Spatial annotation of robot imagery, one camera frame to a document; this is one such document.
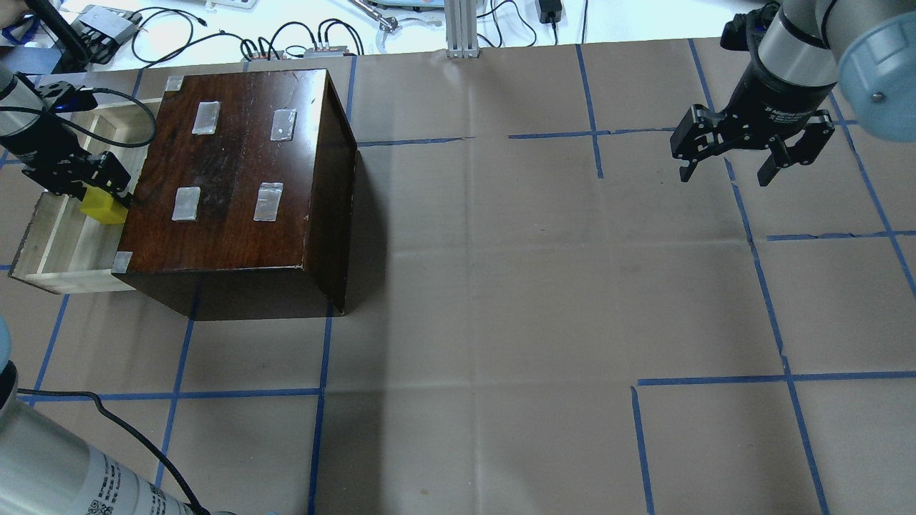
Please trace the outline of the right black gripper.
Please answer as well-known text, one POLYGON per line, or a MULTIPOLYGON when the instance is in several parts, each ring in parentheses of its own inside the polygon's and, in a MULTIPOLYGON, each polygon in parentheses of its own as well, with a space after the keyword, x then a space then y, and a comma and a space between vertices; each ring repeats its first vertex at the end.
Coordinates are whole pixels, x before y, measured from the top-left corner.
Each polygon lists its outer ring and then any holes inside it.
POLYGON ((731 149, 768 150, 770 156, 758 170, 758 184, 766 187, 785 167, 814 163, 835 131, 837 125, 825 110, 804 115, 798 123, 776 124, 768 117, 749 119, 694 104, 670 138, 671 156, 681 161, 678 176, 687 183, 709 157, 731 149))

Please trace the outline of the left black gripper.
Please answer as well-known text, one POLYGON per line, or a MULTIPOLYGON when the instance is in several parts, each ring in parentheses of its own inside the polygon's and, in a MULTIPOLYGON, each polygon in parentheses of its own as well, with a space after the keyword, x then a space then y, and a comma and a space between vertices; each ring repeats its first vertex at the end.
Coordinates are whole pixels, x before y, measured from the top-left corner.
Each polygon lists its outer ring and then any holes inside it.
POLYGON ((28 79, 2 81, 2 147, 23 163, 23 173, 55 195, 82 202, 97 187, 129 209, 130 174, 110 151, 92 155, 60 113, 97 107, 94 92, 66 82, 36 86, 28 79))

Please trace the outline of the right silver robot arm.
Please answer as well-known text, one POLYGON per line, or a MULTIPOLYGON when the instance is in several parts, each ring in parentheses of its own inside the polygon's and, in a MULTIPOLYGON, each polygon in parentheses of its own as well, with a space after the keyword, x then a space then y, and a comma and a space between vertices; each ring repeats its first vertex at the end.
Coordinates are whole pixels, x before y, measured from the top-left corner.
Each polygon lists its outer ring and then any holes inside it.
POLYGON ((731 149, 769 151, 761 186, 810 165, 835 131, 822 109, 835 87, 872 136, 914 141, 914 30, 912 1, 770 1, 736 14, 720 45, 749 64, 723 110, 695 104, 673 132, 681 181, 731 149))

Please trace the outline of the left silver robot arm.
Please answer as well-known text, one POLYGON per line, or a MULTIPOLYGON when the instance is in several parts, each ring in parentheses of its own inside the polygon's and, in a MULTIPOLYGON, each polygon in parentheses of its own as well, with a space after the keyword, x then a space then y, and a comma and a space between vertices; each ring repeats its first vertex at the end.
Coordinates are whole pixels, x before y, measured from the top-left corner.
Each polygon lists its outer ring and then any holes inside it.
MULTIPOLYGON (((83 149, 78 124, 65 113, 96 107, 96 91, 66 82, 36 86, 2 69, 2 146, 24 164, 24 173, 53 195, 88 201, 127 216, 129 172, 110 151, 83 149)), ((204 514, 206 509, 173 463, 140 431, 111 413, 89 391, 59 391, 59 398, 86 398, 102 417, 131 434, 170 472, 184 501, 138 476, 117 459, 20 400, 40 396, 19 387, 11 359, 9 327, 2 325, 1 469, 4 514, 204 514)))

